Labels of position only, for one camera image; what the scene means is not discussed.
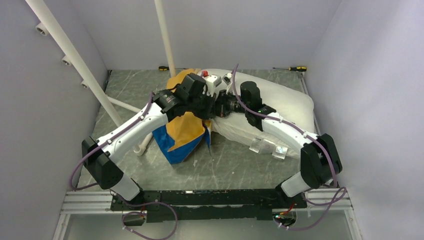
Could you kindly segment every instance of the black bracket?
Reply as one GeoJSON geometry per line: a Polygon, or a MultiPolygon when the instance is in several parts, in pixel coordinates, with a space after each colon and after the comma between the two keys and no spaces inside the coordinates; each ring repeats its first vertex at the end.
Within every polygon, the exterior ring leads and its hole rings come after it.
{"type": "MultiPolygon", "coordinates": [[[[297,209],[307,207],[307,203],[300,194],[282,199],[273,188],[144,191],[145,203],[156,201],[171,205],[178,215],[178,220],[242,218],[272,220],[272,209],[288,209],[293,203],[295,203],[294,208],[297,209]]],[[[116,196],[112,198],[110,206],[110,210],[118,212],[141,209],[142,207],[126,206],[116,196]]],[[[145,209],[148,223],[174,220],[174,214],[166,206],[152,204],[145,209]]]]}
{"type": "MultiPolygon", "coordinates": [[[[150,203],[150,202],[161,202],[161,193],[159,191],[144,191],[144,202],[150,203]]],[[[159,204],[151,204],[145,206],[145,210],[147,211],[158,211],[159,210],[159,204]]],[[[122,200],[117,197],[112,197],[112,204],[110,205],[111,211],[134,211],[134,210],[141,210],[143,207],[129,207],[125,203],[122,202],[122,200]]]]}

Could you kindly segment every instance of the pillow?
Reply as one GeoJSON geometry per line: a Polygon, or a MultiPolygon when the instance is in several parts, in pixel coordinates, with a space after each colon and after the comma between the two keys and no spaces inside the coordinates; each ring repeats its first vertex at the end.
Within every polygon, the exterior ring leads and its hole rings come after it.
{"type": "MultiPolygon", "coordinates": [[[[224,69],[204,69],[210,75],[224,76],[231,72],[224,69]]],[[[279,85],[277,83],[251,76],[245,73],[237,72],[235,75],[235,84],[237,93],[240,94],[240,84],[246,81],[255,82],[260,89],[262,102],[274,108],[286,120],[295,123],[300,128],[314,133],[314,102],[312,99],[291,88],[279,85]]],[[[226,89],[227,85],[221,83],[215,89],[215,93],[226,89]]],[[[226,139],[250,146],[255,137],[271,141],[273,143],[288,147],[282,144],[275,136],[262,132],[256,127],[251,126],[243,113],[231,113],[227,117],[216,117],[212,120],[212,131],[224,136],[226,139]]],[[[287,156],[299,158],[299,155],[291,148],[287,151],[287,156]]]]}

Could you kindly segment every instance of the white wall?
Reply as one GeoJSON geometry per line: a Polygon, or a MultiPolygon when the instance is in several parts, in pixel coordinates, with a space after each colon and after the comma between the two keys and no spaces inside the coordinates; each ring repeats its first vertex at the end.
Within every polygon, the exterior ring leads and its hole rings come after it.
{"type": "Polygon", "coordinates": [[[364,239],[424,239],[424,1],[344,0],[309,64],[364,239]]]}
{"type": "MultiPolygon", "coordinates": [[[[71,0],[108,69],[167,59],[153,0],[71,0]]],[[[178,68],[306,64],[341,0],[163,0],[178,68]]]]}
{"type": "MultiPolygon", "coordinates": [[[[46,2],[103,83],[106,67],[73,6],[46,2]]],[[[0,23],[0,239],[48,240],[99,103],[53,38],[36,31],[25,1],[2,1],[0,23]]]]}

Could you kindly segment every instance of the gray floor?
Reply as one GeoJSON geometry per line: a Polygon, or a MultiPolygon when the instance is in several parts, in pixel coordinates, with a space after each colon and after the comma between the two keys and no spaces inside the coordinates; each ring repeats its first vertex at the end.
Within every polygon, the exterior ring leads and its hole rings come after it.
{"type": "MultiPolygon", "coordinates": [[[[240,72],[266,79],[297,91],[302,84],[295,72],[286,70],[241,70],[240,72]]],[[[143,108],[151,91],[165,87],[169,72],[157,70],[115,70],[106,88],[112,98],[143,108]]],[[[116,106],[124,121],[135,113],[116,106]]],[[[101,107],[96,119],[93,138],[111,132],[116,125],[101,107]]],[[[299,160],[287,157],[284,161],[270,155],[249,151],[249,147],[212,134],[210,152],[201,142],[188,158],[171,165],[161,153],[155,140],[147,151],[137,157],[129,151],[118,166],[145,190],[205,190],[274,188],[298,171],[299,160]]],[[[93,183],[94,179],[82,169],[79,186],[93,183]]],[[[101,191],[98,186],[87,191],[101,191]]]]}

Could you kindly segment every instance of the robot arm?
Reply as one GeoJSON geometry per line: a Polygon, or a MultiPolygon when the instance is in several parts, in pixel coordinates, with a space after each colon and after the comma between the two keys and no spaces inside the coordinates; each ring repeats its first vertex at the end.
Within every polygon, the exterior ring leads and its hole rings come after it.
{"type": "Polygon", "coordinates": [[[317,189],[330,181],[333,177],[332,167],[336,175],[342,171],[342,163],[331,136],[305,131],[284,119],[274,108],[262,103],[256,83],[243,82],[240,90],[241,101],[255,112],[244,112],[249,124],[274,135],[300,155],[300,171],[275,188],[283,200],[309,189],[317,189]]]}
{"type": "Polygon", "coordinates": [[[212,117],[214,97],[208,92],[204,78],[188,74],[181,84],[175,86],[175,92],[170,89],[159,91],[151,103],[117,129],[97,140],[87,137],[82,142],[83,155],[103,147],[87,158],[85,168],[102,189],[111,189],[130,203],[142,203],[142,189],[124,175],[117,163],[147,134],[185,112],[193,112],[201,119],[212,117]]]}
{"type": "MultiPolygon", "coordinates": [[[[225,117],[230,112],[245,112],[240,104],[237,104],[234,95],[227,94],[225,90],[220,91],[218,96],[214,93],[215,87],[220,83],[220,77],[213,75],[202,77],[191,73],[175,87],[175,92],[169,89],[159,91],[152,98],[147,112],[145,112],[146,106],[130,120],[97,141],[88,137],[82,142],[83,155],[98,146],[103,146],[101,150],[87,158],[84,162],[85,168],[102,189],[113,190],[130,204],[143,203],[144,192],[137,183],[124,175],[117,163],[147,134],[185,112],[192,112],[196,117],[205,120],[215,116],[225,117]]],[[[342,170],[336,146],[329,135],[319,136],[307,131],[299,132],[292,126],[276,120],[284,119],[275,109],[262,104],[260,91],[254,82],[244,82],[240,89],[242,102],[251,110],[274,118],[261,117],[246,111],[247,121],[259,130],[287,143],[300,155],[300,171],[275,188],[283,201],[310,188],[319,188],[332,178],[329,164],[314,142],[319,142],[325,147],[331,156],[336,174],[342,170]]]]}

